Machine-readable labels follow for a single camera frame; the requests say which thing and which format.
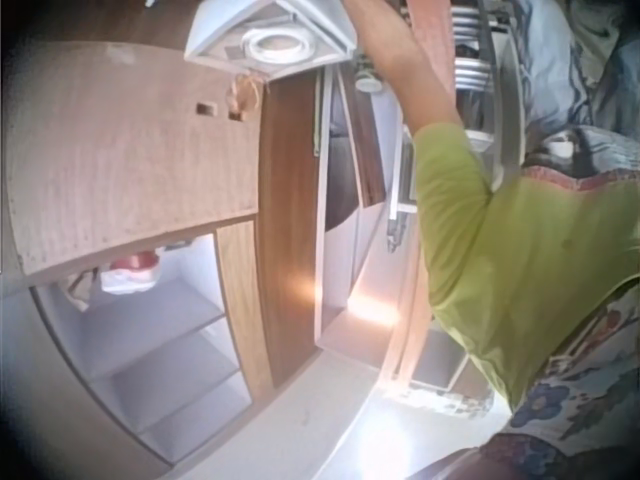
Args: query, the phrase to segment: light fixture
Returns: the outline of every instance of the light fixture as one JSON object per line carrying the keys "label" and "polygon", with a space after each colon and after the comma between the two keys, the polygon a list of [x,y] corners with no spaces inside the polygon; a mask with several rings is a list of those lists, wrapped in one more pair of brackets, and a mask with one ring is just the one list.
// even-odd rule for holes
{"label": "light fixture", "polygon": [[251,29],[242,38],[242,45],[248,57],[271,65],[305,62],[316,52],[314,36],[295,26]]}
{"label": "light fixture", "polygon": [[341,0],[204,0],[185,59],[269,81],[350,60],[356,46]]}

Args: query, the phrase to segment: patterned skirt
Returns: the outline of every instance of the patterned skirt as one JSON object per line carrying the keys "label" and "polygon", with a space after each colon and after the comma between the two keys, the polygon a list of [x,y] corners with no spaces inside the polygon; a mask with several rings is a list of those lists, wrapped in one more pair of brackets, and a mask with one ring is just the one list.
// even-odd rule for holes
{"label": "patterned skirt", "polygon": [[640,458],[640,286],[630,282],[552,357],[480,452],[526,478],[627,478]]}

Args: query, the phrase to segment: white shelf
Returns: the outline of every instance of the white shelf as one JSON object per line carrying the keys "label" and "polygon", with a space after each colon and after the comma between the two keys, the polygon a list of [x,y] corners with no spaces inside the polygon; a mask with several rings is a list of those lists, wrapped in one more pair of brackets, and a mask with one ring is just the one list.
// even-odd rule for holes
{"label": "white shelf", "polygon": [[98,379],[122,371],[223,315],[182,279],[89,310],[82,320],[87,376]]}
{"label": "white shelf", "polygon": [[112,378],[92,384],[134,432],[197,400],[238,371],[202,333],[171,342]]}
{"label": "white shelf", "polygon": [[213,235],[159,255],[161,275],[155,287],[111,295],[96,282],[85,312],[56,284],[38,288],[53,330],[86,380],[112,376],[224,315]]}
{"label": "white shelf", "polygon": [[466,358],[464,349],[453,338],[431,329],[413,380],[448,391]]}
{"label": "white shelf", "polygon": [[242,373],[154,425],[142,439],[170,462],[178,462],[214,438],[251,405]]}

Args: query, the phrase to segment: cabinet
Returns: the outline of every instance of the cabinet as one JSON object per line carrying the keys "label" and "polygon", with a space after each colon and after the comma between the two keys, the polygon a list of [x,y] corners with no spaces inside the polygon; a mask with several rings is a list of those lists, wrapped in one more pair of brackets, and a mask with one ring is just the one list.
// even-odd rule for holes
{"label": "cabinet", "polygon": [[[158,254],[160,280],[146,292],[110,295],[94,283],[85,312],[57,284],[34,295],[88,390],[124,430],[173,464],[214,438],[252,395],[214,235]],[[243,319],[233,320],[240,326]]]}

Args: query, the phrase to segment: wooden cabinet door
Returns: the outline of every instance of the wooden cabinet door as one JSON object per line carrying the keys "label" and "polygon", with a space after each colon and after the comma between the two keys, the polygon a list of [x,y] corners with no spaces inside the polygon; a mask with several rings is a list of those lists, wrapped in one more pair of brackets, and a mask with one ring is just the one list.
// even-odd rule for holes
{"label": "wooden cabinet door", "polygon": [[7,189],[27,275],[257,212],[260,115],[229,120],[232,76],[95,42],[36,43],[13,67]]}

